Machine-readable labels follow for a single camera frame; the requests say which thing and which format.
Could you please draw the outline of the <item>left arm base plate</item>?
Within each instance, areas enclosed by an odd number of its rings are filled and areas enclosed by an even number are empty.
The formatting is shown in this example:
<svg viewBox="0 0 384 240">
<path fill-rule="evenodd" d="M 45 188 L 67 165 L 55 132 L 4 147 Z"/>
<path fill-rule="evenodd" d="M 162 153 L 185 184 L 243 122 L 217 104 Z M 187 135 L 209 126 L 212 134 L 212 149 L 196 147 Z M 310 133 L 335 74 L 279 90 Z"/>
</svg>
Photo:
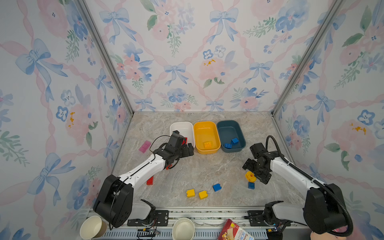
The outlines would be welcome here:
<svg viewBox="0 0 384 240">
<path fill-rule="evenodd" d="M 145 220 L 128 220 L 128 227 L 166 227 L 169 222 L 169 211 L 168 210 L 155 210 L 150 213 Z"/>
</svg>

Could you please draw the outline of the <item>yellow plastic container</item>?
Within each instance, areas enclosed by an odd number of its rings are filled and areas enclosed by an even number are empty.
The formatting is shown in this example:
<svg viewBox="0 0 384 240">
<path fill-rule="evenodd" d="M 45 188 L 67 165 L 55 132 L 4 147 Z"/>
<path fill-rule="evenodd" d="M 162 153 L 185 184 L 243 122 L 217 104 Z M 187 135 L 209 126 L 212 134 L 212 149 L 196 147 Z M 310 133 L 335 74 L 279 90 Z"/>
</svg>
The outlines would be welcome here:
<svg viewBox="0 0 384 240">
<path fill-rule="evenodd" d="M 199 154 L 208 155 L 215 154 L 221 148 L 221 141 L 217 126 L 214 122 L 205 121 L 197 122 L 194 124 L 194 135 L 196 149 Z M 204 148 L 204 142 L 211 141 L 212 147 L 210 149 Z"/>
</svg>

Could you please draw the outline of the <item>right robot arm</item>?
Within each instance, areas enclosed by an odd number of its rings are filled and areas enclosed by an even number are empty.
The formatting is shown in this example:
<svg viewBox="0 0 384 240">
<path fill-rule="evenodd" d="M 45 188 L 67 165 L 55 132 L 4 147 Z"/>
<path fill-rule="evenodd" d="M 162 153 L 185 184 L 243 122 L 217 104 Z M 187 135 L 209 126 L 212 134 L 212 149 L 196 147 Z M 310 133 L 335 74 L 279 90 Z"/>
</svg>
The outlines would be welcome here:
<svg viewBox="0 0 384 240">
<path fill-rule="evenodd" d="M 347 237 L 352 234 L 353 221 L 345 205 L 342 190 L 335 184 L 326 184 L 302 171 L 290 162 L 279 149 L 269 152 L 262 143 L 250 147 L 252 159 L 247 159 L 244 170 L 252 172 L 257 180 L 268 184 L 272 174 L 278 174 L 295 187 L 305 198 L 303 205 L 274 201 L 265 204 L 261 215 L 249 219 L 269 226 L 280 223 L 298 223 L 308 226 L 316 234 L 329 233 Z"/>
</svg>

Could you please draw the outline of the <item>long red lego brick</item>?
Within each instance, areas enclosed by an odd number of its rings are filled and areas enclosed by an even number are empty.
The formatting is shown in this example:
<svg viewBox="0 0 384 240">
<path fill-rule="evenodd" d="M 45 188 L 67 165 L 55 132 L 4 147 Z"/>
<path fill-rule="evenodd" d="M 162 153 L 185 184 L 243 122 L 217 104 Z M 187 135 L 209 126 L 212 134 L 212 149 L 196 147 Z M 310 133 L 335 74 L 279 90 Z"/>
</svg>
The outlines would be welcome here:
<svg viewBox="0 0 384 240">
<path fill-rule="evenodd" d="M 154 184 L 154 177 L 151 177 L 147 180 L 147 186 L 152 186 Z"/>
</svg>

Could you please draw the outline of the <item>white plastic container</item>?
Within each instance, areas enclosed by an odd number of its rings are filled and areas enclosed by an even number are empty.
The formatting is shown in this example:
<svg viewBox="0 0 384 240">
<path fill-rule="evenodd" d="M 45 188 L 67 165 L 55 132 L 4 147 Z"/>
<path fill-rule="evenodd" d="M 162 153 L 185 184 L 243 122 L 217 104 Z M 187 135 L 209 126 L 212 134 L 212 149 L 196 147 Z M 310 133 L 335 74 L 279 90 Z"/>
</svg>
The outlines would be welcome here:
<svg viewBox="0 0 384 240">
<path fill-rule="evenodd" d="M 187 143 L 191 143 L 193 147 L 196 146 L 194 125 L 190 122 L 175 122 L 170 126 L 170 134 L 174 131 L 179 131 L 180 135 L 187 138 Z"/>
</svg>

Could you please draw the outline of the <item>yellow duck lego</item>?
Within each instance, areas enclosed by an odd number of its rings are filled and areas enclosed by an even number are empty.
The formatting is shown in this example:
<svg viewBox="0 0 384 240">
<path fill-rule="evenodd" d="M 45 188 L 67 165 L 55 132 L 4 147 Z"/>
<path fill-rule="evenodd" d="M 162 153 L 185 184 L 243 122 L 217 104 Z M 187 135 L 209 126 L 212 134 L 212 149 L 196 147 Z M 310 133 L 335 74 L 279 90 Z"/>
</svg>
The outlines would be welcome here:
<svg viewBox="0 0 384 240">
<path fill-rule="evenodd" d="M 246 179 L 248 180 L 248 182 L 250 182 L 250 183 L 254 183 L 254 182 L 257 180 L 255 174 L 252 173 L 251 171 L 248 171 L 248 172 L 245 174 L 245 177 L 246 177 Z"/>
</svg>

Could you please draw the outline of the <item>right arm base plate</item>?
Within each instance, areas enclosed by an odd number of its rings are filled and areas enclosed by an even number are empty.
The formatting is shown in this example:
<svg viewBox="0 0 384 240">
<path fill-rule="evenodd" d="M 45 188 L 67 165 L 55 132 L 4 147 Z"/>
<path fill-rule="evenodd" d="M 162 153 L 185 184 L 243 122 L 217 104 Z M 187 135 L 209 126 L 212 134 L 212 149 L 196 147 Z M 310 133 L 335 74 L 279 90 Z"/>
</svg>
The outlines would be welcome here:
<svg viewBox="0 0 384 240">
<path fill-rule="evenodd" d="M 250 210 L 244 219 L 249 220 L 251 227 L 283 227 L 291 226 L 287 220 L 279 220 L 271 213 L 265 213 L 263 210 Z"/>
</svg>

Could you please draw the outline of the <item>dark teal plastic container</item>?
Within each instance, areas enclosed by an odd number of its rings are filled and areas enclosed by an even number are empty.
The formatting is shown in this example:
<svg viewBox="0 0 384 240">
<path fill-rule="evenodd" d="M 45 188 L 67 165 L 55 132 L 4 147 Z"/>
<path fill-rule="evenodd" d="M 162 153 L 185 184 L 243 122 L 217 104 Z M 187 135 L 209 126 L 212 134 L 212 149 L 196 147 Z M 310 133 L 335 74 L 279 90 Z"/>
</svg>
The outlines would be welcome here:
<svg viewBox="0 0 384 240">
<path fill-rule="evenodd" d="M 234 120 L 220 121 L 217 123 L 217 129 L 223 152 L 236 153 L 245 148 L 246 140 L 238 122 Z M 232 144 L 231 140 L 234 138 L 237 138 L 239 143 Z M 224 143 L 232 144 L 232 149 L 226 149 Z"/>
</svg>

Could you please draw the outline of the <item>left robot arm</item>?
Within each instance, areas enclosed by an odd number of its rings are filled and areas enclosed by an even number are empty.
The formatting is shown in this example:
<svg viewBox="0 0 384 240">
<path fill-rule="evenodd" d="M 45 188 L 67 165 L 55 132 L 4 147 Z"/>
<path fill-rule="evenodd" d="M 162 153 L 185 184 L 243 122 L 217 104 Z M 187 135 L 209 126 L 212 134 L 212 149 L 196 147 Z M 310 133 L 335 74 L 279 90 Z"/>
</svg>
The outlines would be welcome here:
<svg viewBox="0 0 384 240">
<path fill-rule="evenodd" d="M 147 160 L 120 176 L 108 176 L 101 187 L 93 210 L 105 219 L 109 228 L 119 228 L 125 222 L 139 222 L 144 226 L 156 221 L 156 207 L 141 199 L 134 201 L 135 190 L 146 184 L 155 174 L 171 169 L 180 159 L 194 155 L 194 146 L 179 131 L 174 131 Z"/>
</svg>

